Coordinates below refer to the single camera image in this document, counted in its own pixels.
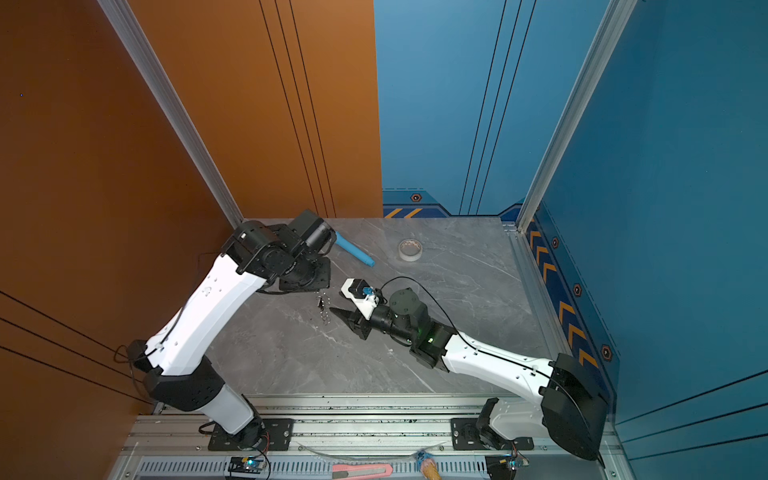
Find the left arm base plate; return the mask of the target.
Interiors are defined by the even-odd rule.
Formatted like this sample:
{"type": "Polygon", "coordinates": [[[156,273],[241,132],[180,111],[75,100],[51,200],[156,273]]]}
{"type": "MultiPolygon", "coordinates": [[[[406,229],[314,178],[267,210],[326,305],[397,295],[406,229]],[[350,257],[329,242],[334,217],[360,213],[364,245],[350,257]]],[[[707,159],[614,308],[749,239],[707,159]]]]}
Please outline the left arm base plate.
{"type": "Polygon", "coordinates": [[[289,450],[295,422],[291,418],[256,419],[238,434],[227,433],[216,424],[209,451],[285,452],[289,450]]]}

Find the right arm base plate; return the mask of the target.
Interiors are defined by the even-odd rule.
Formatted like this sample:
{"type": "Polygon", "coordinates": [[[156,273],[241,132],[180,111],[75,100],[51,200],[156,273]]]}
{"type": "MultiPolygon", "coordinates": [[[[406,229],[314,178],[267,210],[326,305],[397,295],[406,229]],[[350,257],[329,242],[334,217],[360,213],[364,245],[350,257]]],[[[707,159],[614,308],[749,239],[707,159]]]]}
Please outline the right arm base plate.
{"type": "Polygon", "coordinates": [[[457,451],[532,451],[535,448],[532,437],[505,439],[489,425],[481,424],[478,418],[453,418],[450,427],[453,449],[457,451]]]}

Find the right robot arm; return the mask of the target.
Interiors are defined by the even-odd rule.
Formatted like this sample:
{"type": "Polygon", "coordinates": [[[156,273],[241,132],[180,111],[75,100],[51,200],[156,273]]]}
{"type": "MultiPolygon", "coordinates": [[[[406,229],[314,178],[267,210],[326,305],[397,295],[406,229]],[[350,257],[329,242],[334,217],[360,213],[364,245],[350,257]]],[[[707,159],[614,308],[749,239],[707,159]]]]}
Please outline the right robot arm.
{"type": "Polygon", "coordinates": [[[485,448],[514,451],[520,438],[547,436],[582,460],[602,459],[608,400],[578,360],[567,354],[535,358],[480,342],[434,319],[410,288],[386,298],[366,282],[351,279],[340,294],[353,309],[330,311],[360,339],[378,331],[427,368],[473,377],[522,399],[520,405],[499,397],[485,402],[474,426],[485,448]]]}

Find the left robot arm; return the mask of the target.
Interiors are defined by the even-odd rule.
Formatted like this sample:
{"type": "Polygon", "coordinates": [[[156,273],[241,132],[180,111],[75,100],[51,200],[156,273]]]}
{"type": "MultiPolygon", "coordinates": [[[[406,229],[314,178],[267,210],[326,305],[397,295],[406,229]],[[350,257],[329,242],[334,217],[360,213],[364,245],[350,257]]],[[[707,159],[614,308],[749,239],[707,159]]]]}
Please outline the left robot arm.
{"type": "Polygon", "coordinates": [[[239,449],[261,450],[266,426],[255,407],[228,386],[206,351],[240,306],[256,293],[315,293],[329,287],[327,257],[337,234],[310,210],[288,224],[241,223],[222,246],[201,284],[172,319],[147,340],[126,348],[143,372],[149,398],[202,413],[239,449]]]}

